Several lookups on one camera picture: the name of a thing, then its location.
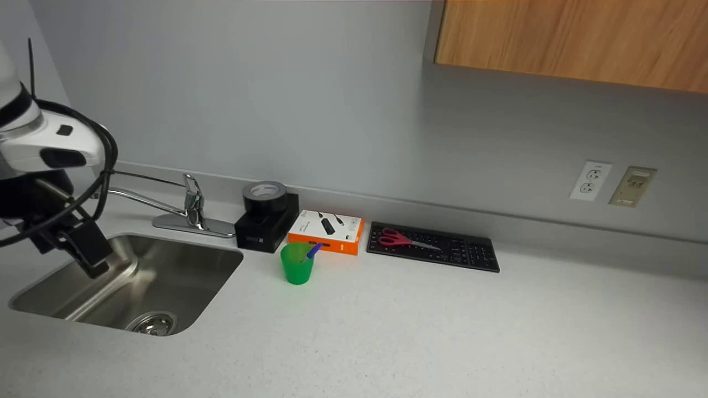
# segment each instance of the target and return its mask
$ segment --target white countertop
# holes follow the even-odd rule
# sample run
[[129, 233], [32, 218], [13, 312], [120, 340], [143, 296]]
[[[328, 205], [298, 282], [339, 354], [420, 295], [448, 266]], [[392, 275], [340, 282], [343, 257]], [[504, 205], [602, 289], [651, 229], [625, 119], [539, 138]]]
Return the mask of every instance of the white countertop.
[[[235, 248], [150, 218], [110, 200], [101, 229]], [[499, 275], [321, 253], [294, 288], [246, 251], [191, 329], [152, 339], [8, 309], [69, 257], [3, 248], [0, 397], [708, 397], [706, 278], [495, 253]]]

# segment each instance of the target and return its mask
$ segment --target sink drain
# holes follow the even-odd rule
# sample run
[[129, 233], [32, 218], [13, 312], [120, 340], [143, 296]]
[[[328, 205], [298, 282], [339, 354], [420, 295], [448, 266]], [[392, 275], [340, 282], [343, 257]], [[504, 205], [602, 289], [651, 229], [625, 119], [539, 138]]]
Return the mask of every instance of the sink drain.
[[176, 328], [176, 317], [171, 312], [145, 312], [129, 324], [127, 329], [148, 337], [171, 337]]

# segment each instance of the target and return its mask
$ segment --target wooden cabinet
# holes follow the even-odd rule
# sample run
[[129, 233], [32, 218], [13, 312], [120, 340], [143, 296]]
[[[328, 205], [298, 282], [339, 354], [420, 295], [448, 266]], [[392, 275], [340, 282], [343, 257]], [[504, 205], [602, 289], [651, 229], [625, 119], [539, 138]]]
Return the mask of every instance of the wooden cabinet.
[[436, 63], [708, 94], [708, 0], [447, 0]]

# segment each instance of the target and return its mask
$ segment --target stainless steel sink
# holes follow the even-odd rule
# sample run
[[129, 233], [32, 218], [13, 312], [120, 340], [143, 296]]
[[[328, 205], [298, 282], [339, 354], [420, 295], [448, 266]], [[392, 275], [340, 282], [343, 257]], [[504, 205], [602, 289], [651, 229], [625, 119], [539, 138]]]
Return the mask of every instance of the stainless steel sink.
[[244, 262], [216, 251], [163, 239], [115, 236], [109, 273], [88, 278], [69, 264], [11, 300], [17, 312], [92, 324], [152, 337], [191, 328]]

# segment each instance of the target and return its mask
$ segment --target orange box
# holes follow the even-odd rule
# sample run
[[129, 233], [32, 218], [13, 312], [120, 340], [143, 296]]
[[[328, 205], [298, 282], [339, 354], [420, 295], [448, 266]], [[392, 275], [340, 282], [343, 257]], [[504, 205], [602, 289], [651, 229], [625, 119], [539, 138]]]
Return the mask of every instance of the orange box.
[[360, 218], [300, 210], [288, 233], [288, 244], [321, 244], [328, 253], [359, 254], [363, 235]]

